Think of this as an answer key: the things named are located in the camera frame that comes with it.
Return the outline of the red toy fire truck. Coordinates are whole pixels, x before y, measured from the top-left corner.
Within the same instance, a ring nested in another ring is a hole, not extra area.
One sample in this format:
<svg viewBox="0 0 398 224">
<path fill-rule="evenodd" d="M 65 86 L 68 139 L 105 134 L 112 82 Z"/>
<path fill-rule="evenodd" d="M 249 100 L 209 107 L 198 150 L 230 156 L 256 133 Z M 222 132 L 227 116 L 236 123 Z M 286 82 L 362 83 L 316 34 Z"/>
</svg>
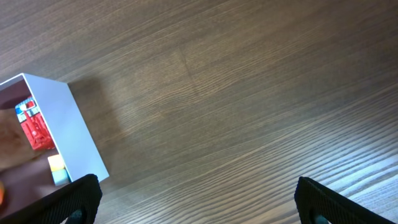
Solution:
<svg viewBox="0 0 398 224">
<path fill-rule="evenodd" d="M 41 110 L 32 95 L 16 105 L 15 111 L 22 130 L 34 151 L 55 149 L 55 143 Z"/>
</svg>

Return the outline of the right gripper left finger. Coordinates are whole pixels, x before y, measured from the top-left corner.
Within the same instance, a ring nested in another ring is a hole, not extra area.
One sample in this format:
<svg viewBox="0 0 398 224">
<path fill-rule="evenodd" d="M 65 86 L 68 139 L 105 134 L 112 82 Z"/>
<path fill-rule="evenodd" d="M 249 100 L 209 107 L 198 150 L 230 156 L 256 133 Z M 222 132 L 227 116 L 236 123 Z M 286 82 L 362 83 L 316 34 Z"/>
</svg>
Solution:
<svg viewBox="0 0 398 224">
<path fill-rule="evenodd" d="M 102 195 L 98 177 L 87 174 L 2 218 L 1 224 L 91 224 L 95 222 Z"/>
</svg>

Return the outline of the colourful 2x2 puzzle cube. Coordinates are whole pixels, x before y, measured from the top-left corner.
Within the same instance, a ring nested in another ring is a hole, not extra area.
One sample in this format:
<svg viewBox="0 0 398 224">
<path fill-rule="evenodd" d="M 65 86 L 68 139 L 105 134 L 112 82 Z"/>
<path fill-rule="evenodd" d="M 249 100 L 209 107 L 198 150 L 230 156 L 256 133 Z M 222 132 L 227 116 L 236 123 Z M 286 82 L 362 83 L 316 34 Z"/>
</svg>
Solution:
<svg viewBox="0 0 398 224">
<path fill-rule="evenodd" d="M 68 172 L 60 154 L 47 158 L 52 173 L 53 182 L 56 186 L 65 185 L 70 182 Z"/>
</svg>

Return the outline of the white pink-lined cardboard box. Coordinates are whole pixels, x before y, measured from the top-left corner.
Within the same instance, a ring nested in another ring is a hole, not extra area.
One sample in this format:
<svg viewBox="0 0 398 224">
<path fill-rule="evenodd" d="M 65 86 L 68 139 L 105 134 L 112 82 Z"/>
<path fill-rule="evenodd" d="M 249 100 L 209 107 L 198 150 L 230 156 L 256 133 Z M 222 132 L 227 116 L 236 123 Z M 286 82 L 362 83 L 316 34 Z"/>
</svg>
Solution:
<svg viewBox="0 0 398 224">
<path fill-rule="evenodd" d="M 33 96 L 55 143 L 34 151 L 15 106 Z M 48 157 L 60 154 L 70 182 L 94 174 L 109 177 L 77 103 L 64 82 L 26 73 L 1 83 L 1 217 L 6 217 L 62 188 L 53 182 Z"/>
</svg>

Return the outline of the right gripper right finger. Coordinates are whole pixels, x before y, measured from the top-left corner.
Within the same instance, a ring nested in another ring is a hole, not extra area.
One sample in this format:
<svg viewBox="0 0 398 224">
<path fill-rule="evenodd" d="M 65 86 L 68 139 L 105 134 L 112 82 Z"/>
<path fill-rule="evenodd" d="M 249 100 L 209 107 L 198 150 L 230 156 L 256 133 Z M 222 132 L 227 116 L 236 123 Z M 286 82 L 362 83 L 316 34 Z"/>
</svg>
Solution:
<svg viewBox="0 0 398 224">
<path fill-rule="evenodd" d="M 302 224 L 394 224 L 309 177 L 300 177 L 294 200 Z"/>
</svg>

